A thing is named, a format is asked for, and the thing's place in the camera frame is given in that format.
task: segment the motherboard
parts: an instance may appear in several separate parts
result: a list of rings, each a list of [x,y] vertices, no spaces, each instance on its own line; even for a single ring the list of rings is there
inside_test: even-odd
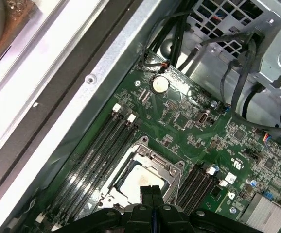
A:
[[[162,62],[155,54],[150,62]],[[51,232],[101,208],[138,203],[139,186],[189,214],[205,208],[281,233],[281,146],[170,66],[136,64],[22,225]]]

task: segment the cpu socket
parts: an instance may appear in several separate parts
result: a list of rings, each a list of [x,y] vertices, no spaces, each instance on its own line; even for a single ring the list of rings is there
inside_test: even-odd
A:
[[[124,154],[117,168],[101,189],[99,208],[123,210],[130,204],[140,203],[140,187],[158,185],[163,200],[176,192],[185,166],[183,161],[172,164],[148,147],[143,136]]]

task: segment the capacitor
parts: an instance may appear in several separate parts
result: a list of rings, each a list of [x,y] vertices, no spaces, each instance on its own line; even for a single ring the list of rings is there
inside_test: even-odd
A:
[[[165,93],[169,86],[170,82],[164,76],[158,75],[151,79],[151,90],[157,95]]]
[[[215,168],[216,172],[220,170],[219,166],[217,166],[216,164],[213,164],[212,167]]]
[[[246,183],[251,185],[253,188],[256,188],[256,186],[257,186],[257,181],[256,180],[247,179]]]
[[[229,209],[229,211],[230,211],[230,213],[235,214],[235,213],[237,212],[237,209],[232,206],[232,207]]]
[[[211,101],[211,107],[215,108],[217,106],[217,102],[216,101]]]

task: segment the heatsink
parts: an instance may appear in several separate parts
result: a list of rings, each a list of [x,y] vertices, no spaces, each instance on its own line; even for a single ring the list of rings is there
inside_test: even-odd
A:
[[[240,221],[264,233],[277,233],[281,228],[281,207],[256,194]]]

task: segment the black ram slot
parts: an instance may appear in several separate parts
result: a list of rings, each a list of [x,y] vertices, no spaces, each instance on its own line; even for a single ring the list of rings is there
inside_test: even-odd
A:
[[[123,134],[120,136],[120,141],[117,143],[119,146],[109,154],[106,162],[106,166],[103,168],[103,170],[100,172],[99,176],[95,179],[94,183],[91,185],[89,190],[86,192],[85,196],[80,200],[80,202],[76,205],[75,209],[71,212],[71,221],[74,220],[74,218],[81,212],[81,210],[84,208],[84,205],[87,203],[88,199],[91,197],[94,190],[99,185],[101,179],[106,174],[111,174],[109,170],[113,170],[115,167],[115,164],[118,162],[118,159],[120,156],[124,153],[125,146],[129,144],[134,136],[134,132],[137,129],[136,125],[133,125],[128,128]]]
[[[76,181],[72,184],[72,186],[69,188],[68,195],[64,196],[64,201],[60,202],[59,207],[59,213],[57,217],[62,216],[61,214],[68,208],[70,203],[73,203],[74,200],[77,198],[79,193],[81,194],[87,184],[90,182],[91,177],[95,173],[95,168],[99,168],[101,163],[104,160],[105,154],[109,152],[109,150],[114,145],[116,139],[113,139],[113,137],[117,134],[118,130],[123,131],[125,128],[124,122],[120,121],[119,126],[116,127],[109,136],[107,136],[103,142],[98,146],[98,148],[92,148],[90,150],[90,153],[93,154],[90,156],[89,161],[86,163],[86,166],[81,170],[80,174],[77,176]]]
[[[195,165],[179,189],[177,205],[189,215],[198,208],[217,182],[215,177],[206,174],[200,166]]]
[[[94,166],[90,166],[89,169],[86,171],[85,174],[87,174],[87,177],[85,178],[81,187],[73,195],[72,199],[69,200],[67,206],[63,208],[64,213],[68,212],[70,208],[77,203],[79,197],[83,194],[84,190],[92,182],[92,180],[94,180],[94,176],[98,175],[100,173],[100,170],[103,169],[107,161],[107,157],[111,155],[111,150],[116,145],[117,140],[120,138],[121,134],[124,132],[125,129],[126,126],[122,122],[118,130],[116,130],[113,133],[113,135],[110,137],[110,140],[112,140],[111,144],[110,145],[108,143],[104,144],[103,149],[105,149],[105,151],[100,150],[99,155],[97,156],[98,159],[94,161]]]
[[[106,125],[103,126],[99,132],[96,134],[96,136],[94,137],[94,139],[92,140],[91,145],[95,144],[96,141],[98,141],[98,139],[104,135],[105,133],[109,133],[109,128],[111,125],[113,125],[114,121],[113,121],[113,115],[109,114],[108,119],[106,120]],[[79,164],[82,163],[82,161],[85,159],[87,155],[87,152],[83,154],[83,156],[81,156],[79,158],[79,161],[77,162],[77,164],[73,167],[73,169],[68,173],[67,178],[64,180],[64,182],[61,184],[60,188],[58,189],[57,193],[56,193],[56,198],[58,198],[58,195],[62,192],[62,190],[64,190],[67,186],[67,184],[70,182],[70,180],[72,179],[72,177],[74,176],[74,174],[76,173],[76,171],[78,170]]]
[[[200,190],[200,195],[196,196],[194,200],[191,200],[190,204],[185,208],[185,213],[189,215],[193,210],[197,209],[204,200],[205,196],[213,190],[214,186],[215,182],[211,179],[208,180],[208,182]]]
[[[114,119],[112,118],[110,122],[106,125],[106,127],[104,127],[104,129],[101,131],[101,133],[97,135],[97,137],[95,137],[91,145],[88,147],[85,156],[83,156],[82,159],[75,165],[73,172],[68,176],[66,181],[61,186],[60,191],[57,193],[56,198],[52,202],[51,212],[53,212],[54,209],[57,208],[59,210],[61,204],[69,197],[70,192],[74,190],[74,188],[77,186],[77,184],[83,177],[84,175],[83,172],[85,172],[86,166],[95,160],[96,153],[104,145],[104,142],[108,140],[109,136],[112,134],[114,129],[117,128],[118,124],[120,124],[121,119],[122,117],[117,117],[117,116]],[[78,172],[77,178],[72,182],[72,184],[70,184],[72,177],[77,172]]]

